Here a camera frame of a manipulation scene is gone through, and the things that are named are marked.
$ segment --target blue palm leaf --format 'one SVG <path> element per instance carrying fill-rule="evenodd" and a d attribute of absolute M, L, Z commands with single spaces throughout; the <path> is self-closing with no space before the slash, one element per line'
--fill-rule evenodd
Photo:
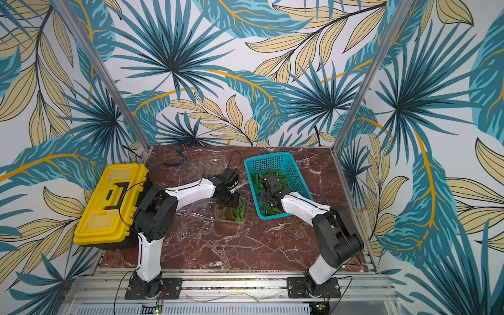
<path fill-rule="evenodd" d="M 42 278 L 35 275 L 20 273 L 17 273 L 17 275 L 22 282 L 28 285 L 52 286 L 36 293 L 26 293 L 15 289 L 9 289 L 9 293 L 15 300 L 29 302 L 17 310 L 10 312 L 8 315 L 16 315 L 27 309 L 30 310 L 30 314 L 56 314 L 77 275 L 83 273 L 92 266 L 97 254 L 98 251 L 92 247 L 82 250 L 77 257 L 77 260 L 72 265 L 69 273 L 65 277 L 63 277 L 51 264 L 51 262 L 43 254 L 41 254 L 46 271 L 49 273 L 51 278 Z"/>
<path fill-rule="evenodd" d="M 362 166 L 368 154 L 369 150 L 367 147 L 364 146 L 360 148 L 360 139 L 357 142 L 354 141 L 350 147 L 342 148 L 340 154 L 338 154 L 338 159 L 340 160 L 343 173 L 352 191 L 353 199 L 359 208 L 364 204 L 364 196 L 360 189 L 358 176 L 370 168 L 369 165 Z"/>
<path fill-rule="evenodd" d="M 19 194 L 19 195 L 14 195 L 14 196 L 4 198 L 4 199 L 0 200 L 0 207 L 3 207 L 6 204 L 11 203 L 12 201 L 17 200 L 23 196 L 26 196 L 26 194 Z M 12 216 L 21 214 L 21 213 L 25 213 L 25 212 L 32 212 L 32 211 L 28 210 L 28 209 L 23 209 L 23 210 L 15 210 L 15 211 L 10 211 L 10 212 L 4 213 L 4 214 L 0 214 L 0 221 L 7 219 L 7 218 L 10 218 Z M 0 234 L 23 236 L 16 228 L 13 228 L 10 226 L 0 226 Z M 19 251 L 19 249 L 17 247 L 15 247 L 14 245 L 0 242 L 0 252 L 12 251 L 12 250 Z"/>
<path fill-rule="evenodd" d="M 157 1 L 153 3 L 155 6 L 154 15 L 151 14 L 144 0 L 140 1 L 145 16 L 143 17 L 132 5 L 128 2 L 124 2 L 124 5 L 128 7 L 134 16 L 134 20 L 116 11 L 122 20 L 131 27 L 134 35 L 128 34 L 118 28 L 112 28 L 112 30 L 138 46 L 139 49 L 129 44 L 115 42 L 117 47 L 129 51 L 135 56 L 115 55 L 113 57 L 145 64 L 143 67 L 123 67 L 123 69 L 140 71 L 129 76 L 129 78 L 140 78 L 160 74 L 171 76 L 178 100 L 180 100 L 182 89 L 187 92 L 194 103 L 196 103 L 196 97 L 191 88 L 195 88 L 202 99 L 204 99 L 202 89 L 216 95 L 207 85 L 220 87 L 215 81 L 221 80 L 221 78 L 211 71 L 226 71 L 227 69 L 211 65 L 211 62 L 225 56 L 227 53 L 221 55 L 210 55 L 210 53 L 226 44 L 228 41 L 221 42 L 214 46 L 211 46 L 211 44 L 217 40 L 226 29 L 211 33 L 215 26 L 212 25 L 204 29 L 202 34 L 196 36 L 194 30 L 201 28 L 200 24 L 203 20 L 203 16 L 199 16 L 192 24 L 190 23 L 191 1 L 185 2 L 185 7 L 182 12 L 180 0 L 177 0 L 175 3 L 174 17 L 172 16 L 170 1 L 166 1 L 165 3 L 165 17 L 163 16 L 163 10 L 161 10 L 159 3 Z"/>
<path fill-rule="evenodd" d="M 64 94 L 72 104 L 68 107 L 81 112 L 85 117 L 61 116 L 60 118 L 83 122 L 83 124 L 70 129 L 67 135 L 73 134 L 76 138 L 88 137 L 101 156 L 108 157 L 110 155 L 112 163 L 121 163 L 122 158 L 128 156 L 123 145 L 129 145 L 132 139 L 126 131 L 125 122 L 119 120 L 122 116 L 121 111 L 108 91 L 102 86 L 101 80 L 98 80 L 97 83 L 91 82 L 91 86 L 94 92 L 88 92 L 81 85 L 87 95 L 74 91 L 82 101 Z"/>
<path fill-rule="evenodd" d="M 431 118 L 470 123 L 469 121 L 432 111 L 433 109 L 474 107 L 472 102 L 454 99 L 467 95 L 470 91 L 443 93 L 444 88 L 469 77 L 470 72 L 448 79 L 478 49 L 478 45 L 476 45 L 464 52 L 473 38 L 462 42 L 469 29 L 460 36 L 455 37 L 457 28 L 458 25 L 439 42 L 443 33 L 443 29 L 441 29 L 437 36 L 430 41 L 432 35 L 431 23 L 422 47 L 420 47 L 420 30 L 418 30 L 418 36 L 412 51 L 410 52 L 411 49 L 407 47 L 403 48 L 402 68 L 399 66 L 399 62 L 394 59 L 392 62 L 393 73 L 389 69 L 384 69 L 389 85 L 380 81 L 383 92 L 376 91 L 376 93 L 393 110 L 379 135 L 385 130 L 389 130 L 386 140 L 383 142 L 382 150 L 388 140 L 391 139 L 391 135 L 394 136 L 392 145 L 386 154 L 389 154 L 395 146 L 401 147 L 402 145 L 404 147 L 404 150 L 397 150 L 396 162 L 399 161 L 401 151 L 405 152 L 406 160 L 408 160 L 410 143 L 413 146 L 415 156 L 418 155 L 415 134 L 422 138 L 427 150 L 430 151 L 430 145 L 422 127 L 440 133 L 453 134 L 432 123 Z"/>
<path fill-rule="evenodd" d="M 481 131 L 504 144 L 504 11 L 492 23 L 483 39 L 469 77 L 473 92 L 469 98 L 473 121 Z"/>
<path fill-rule="evenodd" d="M 309 21 L 297 21 L 287 13 L 270 7 L 268 0 L 193 0 L 201 16 L 215 27 L 225 29 L 238 38 L 262 38 L 292 34 Z"/>
<path fill-rule="evenodd" d="M 160 137 L 157 140 L 160 144 L 173 146 L 213 146 L 224 144 L 224 140 L 198 135 L 200 119 L 194 125 L 191 125 L 187 112 L 185 112 L 182 115 L 184 118 L 184 124 L 182 124 L 180 122 L 181 115 L 180 113 L 175 115 L 175 122 L 172 122 L 162 114 L 168 124 L 158 121 L 161 126 L 159 127 Z"/>
<path fill-rule="evenodd" d="M 339 114 L 337 110 L 348 110 L 360 82 L 356 82 L 357 76 L 353 76 L 347 81 L 348 75 L 344 75 L 339 82 L 336 79 L 328 81 L 324 68 L 322 68 L 323 79 L 321 80 L 311 62 L 309 69 L 311 75 L 301 69 L 306 75 L 309 85 L 289 73 L 301 87 L 289 85 L 286 89 L 286 92 L 291 95 L 291 102 L 286 108 L 286 113 L 289 115 L 289 119 L 295 120 L 287 130 L 300 125 L 297 130 L 299 134 L 309 126 L 308 133 L 310 133 L 317 126 L 320 131 L 325 129 L 325 132 L 328 133 L 333 125 L 334 114 Z M 334 65 L 332 77 L 336 78 Z"/>
<path fill-rule="evenodd" d="M 446 312 L 437 303 L 444 306 L 451 314 L 460 315 L 497 315 L 502 314 L 504 270 L 497 277 L 496 286 L 491 292 L 490 274 L 488 271 L 488 227 L 486 222 L 483 231 L 481 248 L 481 267 L 476 264 L 471 242 L 467 237 L 463 225 L 457 220 L 460 240 L 454 231 L 449 237 L 454 240 L 456 255 L 451 250 L 441 253 L 440 259 L 429 262 L 427 266 L 420 267 L 429 283 L 416 275 L 406 274 L 427 290 L 435 300 L 419 292 L 412 292 L 415 297 L 432 307 L 440 314 Z"/>
<path fill-rule="evenodd" d="M 26 2 L 24 2 L 23 0 L 17 0 L 17 2 L 19 2 L 21 5 L 23 5 L 24 7 L 28 8 L 31 12 L 33 12 L 36 16 L 41 18 L 39 13 L 37 11 L 33 10 L 28 4 L 26 4 Z M 23 33 L 25 33 L 26 36 L 28 36 L 28 38 L 31 38 L 28 31 L 23 27 L 23 25 L 21 25 L 21 23 L 19 23 L 18 19 L 25 21 L 26 23 L 28 23 L 32 27 L 33 27 L 33 24 L 31 24 L 31 22 L 28 19 L 24 18 L 23 15 L 20 14 L 9 3 L 8 0 L 0 0 L 0 16 L 7 18 L 9 22 L 14 24 Z M 11 35 L 18 43 L 21 44 L 21 42 L 14 36 L 14 34 L 11 32 L 11 30 L 8 26 L 6 26 L 4 23 L 0 22 L 0 27 L 2 27 L 4 30 L 6 30 L 9 33 L 9 35 Z"/>

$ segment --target marble surface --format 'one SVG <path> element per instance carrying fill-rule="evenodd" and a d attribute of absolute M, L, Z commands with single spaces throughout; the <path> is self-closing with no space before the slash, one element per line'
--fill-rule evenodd
<path fill-rule="evenodd" d="M 176 162 L 180 150 L 190 162 L 184 167 L 169 167 L 163 162 Z M 242 224 L 219 221 L 220 212 L 212 212 L 212 203 L 203 203 L 196 212 L 214 215 L 214 221 L 201 220 L 190 215 L 177 215 L 172 231 L 165 237 L 161 254 L 161 267 L 172 269 L 219 270 L 306 270 L 319 255 L 313 228 L 295 216 L 262 220 L 257 216 L 243 161 L 252 156 L 273 152 L 290 152 L 297 161 L 303 178 L 316 202 L 347 207 L 340 178 L 328 148 L 258 148 L 258 147 L 178 147 L 157 146 L 150 155 L 147 168 L 149 178 L 165 187 L 188 183 L 200 174 L 204 164 L 208 171 L 223 167 L 210 164 L 209 157 L 223 155 L 226 163 L 232 152 L 241 154 L 242 162 L 236 172 L 240 183 L 236 191 L 250 200 Z M 231 167 L 239 162 L 234 154 Z M 138 248 L 107 250 L 101 267 L 134 267 Z M 345 271 L 364 271 L 357 258 L 345 265 Z"/>

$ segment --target yellow toolbox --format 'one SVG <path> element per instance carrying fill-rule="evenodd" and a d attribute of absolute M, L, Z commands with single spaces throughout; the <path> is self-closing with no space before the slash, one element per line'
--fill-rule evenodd
<path fill-rule="evenodd" d="M 131 225 L 148 172 L 141 164 L 107 166 L 77 225 L 74 243 L 94 245 L 123 241 L 130 234 L 130 228 L 119 217 L 119 211 L 123 220 Z"/>

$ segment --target black cable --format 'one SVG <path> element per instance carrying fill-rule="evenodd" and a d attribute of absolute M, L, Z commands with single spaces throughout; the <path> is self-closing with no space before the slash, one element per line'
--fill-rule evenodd
<path fill-rule="evenodd" d="M 145 180 L 145 181 L 141 181 L 141 182 L 137 182 L 136 184 L 134 184 L 133 186 L 131 186 L 130 188 L 128 188 L 124 194 L 122 194 L 121 198 L 119 198 L 119 201 L 117 202 L 118 205 L 122 205 L 122 201 L 124 200 L 124 198 L 126 197 L 126 194 L 130 191 L 130 189 L 132 189 L 133 187 L 135 187 L 136 185 L 140 185 L 140 184 L 143 184 L 143 183 L 146 183 L 146 182 L 152 182 L 151 180 Z M 126 223 L 126 221 L 124 221 L 124 219 L 122 218 L 122 215 L 121 215 L 121 209 L 118 209 L 117 212 L 119 213 L 119 218 L 121 218 L 121 221 L 127 226 L 129 227 L 131 230 L 133 230 L 137 235 L 138 235 L 138 232 L 133 229 L 133 227 L 129 224 Z"/>
<path fill-rule="evenodd" d="M 341 299 L 343 298 L 343 296 L 345 295 L 346 293 L 346 290 L 348 290 L 348 288 L 350 287 L 350 283 L 352 283 L 352 280 L 353 280 L 353 277 L 352 276 L 346 276 L 346 277 L 341 277 L 341 278 L 337 278 L 338 280 L 339 279 L 345 279 L 345 278 L 350 278 L 350 282 L 348 282 L 348 285 L 345 289 L 345 291 L 343 291 L 343 294 L 341 294 L 340 296 L 340 299 L 338 300 L 338 302 L 336 303 L 336 305 L 334 306 L 333 310 L 329 313 L 329 315 L 331 315 L 335 310 L 336 310 L 336 307 L 338 306 L 338 304 L 340 303 Z"/>
<path fill-rule="evenodd" d="M 231 161 L 233 160 L 233 154 L 235 154 L 235 153 L 238 153 L 240 155 L 240 162 L 238 163 L 238 166 L 234 168 L 234 170 L 236 170 L 240 166 L 241 161 L 243 160 L 243 157 L 241 156 L 241 153 L 239 153 L 238 151 L 233 151 L 231 153 L 231 156 L 229 157 L 229 162 L 227 163 L 226 168 L 229 168 L 229 165 L 231 164 Z"/>
<path fill-rule="evenodd" d="M 357 260 L 359 261 L 359 264 L 362 266 L 362 261 L 360 261 L 360 258 L 359 256 L 357 255 L 357 253 L 355 252 L 355 250 L 353 249 L 353 247 L 350 245 L 350 242 L 347 240 L 346 236 L 345 236 L 345 233 L 343 233 L 343 230 L 341 230 L 341 234 L 343 235 L 343 238 L 345 239 L 345 241 L 347 242 L 348 246 L 350 246 L 350 248 L 352 249 L 354 255 L 357 257 Z"/>
<path fill-rule="evenodd" d="M 117 291 L 115 292 L 115 299 L 114 299 L 114 307 L 113 307 L 113 312 L 114 312 L 114 315 L 115 315 L 115 301 L 117 301 L 117 295 L 119 294 L 119 288 L 121 287 L 121 283 L 122 281 L 124 280 L 124 278 L 126 277 L 126 275 L 130 272 L 135 272 L 138 270 L 138 268 L 140 268 L 140 266 L 138 266 L 135 270 L 130 270 L 130 271 L 126 271 L 126 273 L 124 274 L 124 276 L 121 278 L 121 281 L 119 281 L 119 286 L 117 287 Z"/>

